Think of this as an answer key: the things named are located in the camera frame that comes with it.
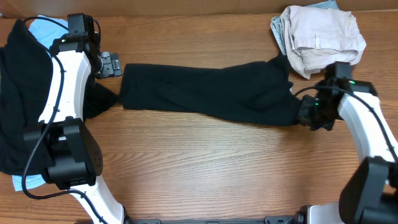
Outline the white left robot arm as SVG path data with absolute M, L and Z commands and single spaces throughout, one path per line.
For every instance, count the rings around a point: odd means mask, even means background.
M 38 169 L 44 181 L 59 191 L 34 195 L 25 179 L 22 190 L 36 200 L 70 194 L 93 223 L 131 223 L 103 179 L 101 149 L 83 122 L 86 84 L 101 66 L 96 37 L 86 32 L 65 34 L 54 40 L 48 52 L 52 80 L 38 123 L 24 133 L 26 144 L 34 147 L 24 169 Z

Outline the black t-shirt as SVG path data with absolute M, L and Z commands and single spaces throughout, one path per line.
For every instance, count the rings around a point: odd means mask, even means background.
M 125 109 L 202 113 L 270 126 L 298 124 L 290 64 L 279 54 L 226 68 L 128 64 L 119 99 Z

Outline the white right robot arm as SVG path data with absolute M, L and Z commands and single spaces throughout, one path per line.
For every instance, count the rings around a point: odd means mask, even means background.
M 300 123 L 311 130 L 331 130 L 344 121 L 358 153 L 359 166 L 341 191 L 339 200 L 307 205 L 295 223 L 397 223 L 397 140 L 381 111 L 380 100 L 369 82 L 329 78 L 313 86 L 315 96 L 305 95 L 298 112 Z

